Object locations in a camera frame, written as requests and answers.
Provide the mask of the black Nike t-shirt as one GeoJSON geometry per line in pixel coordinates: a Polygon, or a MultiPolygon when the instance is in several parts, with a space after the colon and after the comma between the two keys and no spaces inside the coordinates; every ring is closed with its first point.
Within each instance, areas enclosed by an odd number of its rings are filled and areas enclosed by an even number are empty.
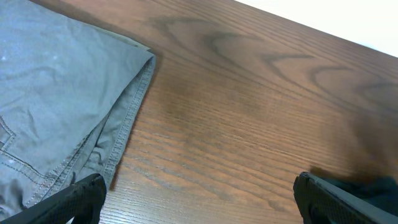
{"type": "Polygon", "coordinates": [[[380,177],[368,183],[323,178],[336,187],[397,216],[397,182],[392,177],[380,177]]]}

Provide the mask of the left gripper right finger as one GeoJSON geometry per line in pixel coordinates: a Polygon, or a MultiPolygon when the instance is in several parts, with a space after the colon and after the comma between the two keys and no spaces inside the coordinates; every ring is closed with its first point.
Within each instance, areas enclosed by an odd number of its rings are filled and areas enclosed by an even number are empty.
{"type": "Polygon", "coordinates": [[[293,190],[304,224],[397,224],[397,216],[309,172],[296,177],[293,190]]]}

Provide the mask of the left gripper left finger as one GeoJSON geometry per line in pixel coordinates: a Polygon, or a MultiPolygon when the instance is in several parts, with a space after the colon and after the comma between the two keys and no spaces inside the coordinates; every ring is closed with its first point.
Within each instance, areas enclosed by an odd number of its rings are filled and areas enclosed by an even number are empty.
{"type": "Polygon", "coordinates": [[[101,174],[91,174],[1,224],[98,224],[107,188],[101,174]]]}

